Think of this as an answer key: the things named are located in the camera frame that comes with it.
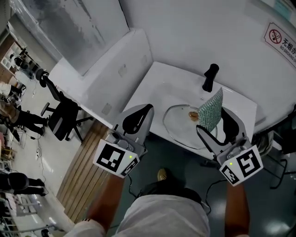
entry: brown object in sink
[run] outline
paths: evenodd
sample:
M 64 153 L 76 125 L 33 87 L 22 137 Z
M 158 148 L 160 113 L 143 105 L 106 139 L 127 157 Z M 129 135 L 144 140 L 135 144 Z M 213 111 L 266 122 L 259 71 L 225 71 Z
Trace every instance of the brown object in sink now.
M 193 122 L 198 121 L 198 113 L 195 111 L 189 112 L 189 117 Z

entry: wooden platform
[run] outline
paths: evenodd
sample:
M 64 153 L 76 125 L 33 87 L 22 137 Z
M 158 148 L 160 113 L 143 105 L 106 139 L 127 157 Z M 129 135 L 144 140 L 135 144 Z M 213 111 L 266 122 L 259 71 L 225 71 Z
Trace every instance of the wooden platform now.
M 77 223 L 98 194 L 108 172 L 93 165 L 98 143 L 108 128 L 95 121 L 79 147 L 57 194 L 65 214 Z

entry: wooden plank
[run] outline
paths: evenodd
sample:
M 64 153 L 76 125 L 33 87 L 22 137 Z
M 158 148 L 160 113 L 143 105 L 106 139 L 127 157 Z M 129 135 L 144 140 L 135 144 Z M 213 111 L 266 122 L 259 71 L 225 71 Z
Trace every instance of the wooden plank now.
M 85 204 L 83 205 L 82 209 L 80 210 L 78 216 L 76 219 L 74 219 L 75 215 L 73 215 L 73 218 L 71 219 L 74 223 L 77 223 L 81 221 L 89 207 L 89 205 L 92 203 L 93 199 L 98 196 L 100 191 L 104 188 L 104 183 L 109 177 L 109 173 L 107 171 L 103 171 L 102 175 L 100 176 L 99 180 L 97 181 L 96 185 L 93 187 L 91 193 L 89 194 L 87 200 L 85 201 Z
M 91 148 L 91 145 L 93 143 L 93 141 L 95 140 L 97 134 L 99 133 L 98 131 L 100 131 L 100 129 L 104 127 L 104 125 L 100 122 L 98 122 L 91 131 L 91 137 L 89 138 L 85 148 L 83 149 L 83 151 L 81 152 L 81 154 L 79 155 L 79 158 L 77 160 L 77 162 L 75 163 L 74 167 L 71 169 L 70 175 L 67 178 L 67 181 L 65 183 L 65 187 L 60 195 L 59 201 L 61 202 L 61 204 L 63 206 L 65 206 L 65 204 L 67 203 L 67 199 L 68 199 L 68 195 L 67 193 L 70 192 L 73 188 L 74 184 L 71 184 L 74 177 L 76 176 L 77 171 L 79 171 L 79 168 L 81 166 L 84 167 L 85 163 L 88 160 L 89 155 L 87 155 L 89 149 Z
M 89 185 L 87 186 L 85 192 L 83 193 L 78 205 L 75 208 L 75 211 L 73 212 L 73 214 L 71 215 L 71 217 L 69 217 L 71 220 L 75 221 L 80 213 L 80 211 L 83 209 L 83 206 L 86 204 L 88 197 L 90 196 L 93 188 L 95 187 L 96 183 L 98 182 L 98 180 L 100 179 L 100 177 L 103 174 L 104 170 L 102 168 L 98 168 L 96 173 L 94 174 L 92 180 L 89 182 Z
M 94 176 L 95 172 L 97 171 L 98 167 L 93 165 L 93 158 L 97 151 L 97 146 L 99 144 L 99 141 L 104 136 L 105 132 L 107 131 L 107 127 L 102 128 L 100 133 L 95 138 L 93 144 L 94 149 L 89 156 L 89 159 L 84 166 L 84 168 L 81 171 L 81 174 L 79 178 L 77 179 L 74 188 L 71 191 L 71 194 L 69 195 L 69 198 L 67 200 L 67 204 L 65 206 L 65 213 L 70 217 L 73 212 L 75 211 L 75 207 L 78 205 L 85 189 L 87 188 L 89 182 L 91 181 L 92 177 Z
M 85 146 L 86 146 L 86 144 L 87 144 L 89 138 L 90 138 L 91 135 L 92 135 L 92 127 L 95 126 L 95 122 L 94 122 L 93 125 L 91 126 L 90 131 L 87 133 L 87 135 L 86 135 L 85 138 L 83 139 L 83 141 L 82 141 L 80 147 L 78 148 L 78 151 L 76 152 L 76 154 L 75 154 L 75 156 L 74 156 L 74 158 L 73 158 L 73 161 L 71 162 L 71 164 L 70 164 L 70 166 L 69 166 L 69 168 L 68 168 L 68 170 L 67 170 L 67 172 L 66 172 L 66 174 L 65 174 L 65 177 L 64 177 L 64 179 L 63 179 L 63 181 L 62 181 L 62 184 L 61 184 L 60 189 L 59 189 L 59 191 L 58 191 L 58 193 L 57 193 L 57 196 L 56 196 L 58 199 L 60 199 L 60 197 L 61 197 L 61 194 L 62 194 L 62 192 L 63 192 L 63 189 L 65 188 L 66 182 L 67 182 L 67 180 L 68 180 L 68 178 L 69 178 L 69 176 L 70 176 L 70 173 L 71 173 L 71 171 L 72 171 L 74 165 L 76 164 L 76 162 L 77 162 L 77 160 L 78 160 L 80 154 L 82 153 L 82 150 L 85 148 Z

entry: white tile floor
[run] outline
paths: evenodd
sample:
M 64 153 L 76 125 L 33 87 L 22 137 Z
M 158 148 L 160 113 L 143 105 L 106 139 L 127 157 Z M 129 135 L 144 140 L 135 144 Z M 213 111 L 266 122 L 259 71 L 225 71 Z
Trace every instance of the white tile floor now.
M 52 108 L 58 105 L 58 101 L 54 100 L 47 87 L 41 87 L 37 81 L 30 81 L 22 97 L 22 110 L 29 110 L 31 113 L 40 116 L 40 112 L 47 102 L 50 103 Z M 51 112 L 46 112 L 44 117 L 50 114 Z M 77 119 L 88 116 L 85 111 L 81 111 Z M 82 123 L 79 128 L 82 137 L 86 135 L 92 123 L 93 121 L 90 120 Z M 20 135 L 20 145 L 17 144 L 17 141 L 12 143 L 12 148 L 17 152 L 12 168 L 26 174 L 29 178 L 40 178 L 43 181 L 46 179 L 45 185 L 49 194 L 44 198 L 38 197 L 38 200 L 42 203 L 42 206 L 38 209 L 38 215 L 46 224 L 52 222 L 49 219 L 51 217 L 60 228 L 69 230 L 73 223 L 64 214 L 64 208 L 57 200 L 56 195 L 81 142 L 74 130 L 70 135 L 71 140 L 67 142 L 65 140 L 59 141 L 51 130 L 46 128 L 45 135 L 39 139 L 42 156 L 37 159 L 38 143 L 37 140 L 30 139 L 30 136 L 37 138 L 38 134 L 27 129 L 27 135 Z

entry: yellow shoe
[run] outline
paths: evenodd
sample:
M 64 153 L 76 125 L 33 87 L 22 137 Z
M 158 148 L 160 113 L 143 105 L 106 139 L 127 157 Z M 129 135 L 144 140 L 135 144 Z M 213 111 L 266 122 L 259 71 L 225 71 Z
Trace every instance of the yellow shoe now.
M 167 172 L 164 168 L 161 168 L 157 173 L 157 180 L 162 181 L 167 179 Z

